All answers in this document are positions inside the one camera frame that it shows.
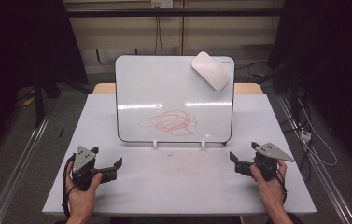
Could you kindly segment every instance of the wall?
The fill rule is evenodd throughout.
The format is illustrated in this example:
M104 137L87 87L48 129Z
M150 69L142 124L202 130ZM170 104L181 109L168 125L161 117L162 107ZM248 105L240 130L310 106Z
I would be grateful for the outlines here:
M174 0L174 8L272 8L282 7L284 0L213 1ZM147 0L64 0L67 9L151 8ZM122 53L160 53L156 18L71 18L85 65L100 65L99 53L112 66ZM194 55L205 50L211 54L232 56L236 63L266 61L275 42L278 17L190 17L160 18L163 54Z

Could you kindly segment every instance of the electrical outlet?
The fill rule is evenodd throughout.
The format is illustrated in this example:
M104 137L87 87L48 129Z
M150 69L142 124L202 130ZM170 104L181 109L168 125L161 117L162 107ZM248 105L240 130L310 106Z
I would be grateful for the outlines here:
M162 0L151 0L152 8L162 8Z
M173 0L162 0L162 8L173 8Z
M300 139L305 141L306 143L308 143L310 141L310 139L312 139L312 134L305 131L304 129L301 129Z

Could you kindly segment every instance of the table surface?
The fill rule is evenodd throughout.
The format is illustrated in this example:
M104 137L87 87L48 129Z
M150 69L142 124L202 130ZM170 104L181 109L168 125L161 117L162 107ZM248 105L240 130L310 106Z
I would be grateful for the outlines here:
M232 139L227 146L171 146L127 144L119 140L115 95L101 94L99 84L88 97L63 164L78 146L99 147L96 168L105 168L120 157L123 165L116 181L105 183L96 194L94 213L105 216L234 216L263 214L257 185L248 176L234 172L230 151L239 160L252 161L251 142L272 142L291 155L273 109L258 88L257 94L234 97ZM235 84L236 89L256 85ZM288 212L316 212L295 162L287 162L285 208ZM55 179L44 213L63 213L62 172Z

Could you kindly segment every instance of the white eraser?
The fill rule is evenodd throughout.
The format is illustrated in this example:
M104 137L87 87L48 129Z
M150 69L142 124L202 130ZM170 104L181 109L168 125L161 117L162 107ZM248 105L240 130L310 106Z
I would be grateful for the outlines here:
M216 91L222 90L230 81L221 64L204 51L193 59L191 65Z

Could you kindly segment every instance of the human hand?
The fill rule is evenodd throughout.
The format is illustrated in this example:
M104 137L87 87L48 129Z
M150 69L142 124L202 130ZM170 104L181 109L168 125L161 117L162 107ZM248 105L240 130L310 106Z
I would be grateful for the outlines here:
M277 176L284 182L286 180L287 165L281 160L278 160L277 163L279 165ZM292 223L284 210L283 187L277 179L274 178L270 181L265 181L260 169L255 165L252 165L250 170L254 176L254 180L258 183L258 190L263 206L273 223Z
M94 202L96 198L96 190L100 185L103 174L98 173L94 176L91 185L87 191L80 190L75 186L71 179L71 170L74 162L71 161L67 167L67 176L65 180L66 190L69 192L68 200L70 202L71 216L67 223L87 223L93 213Z

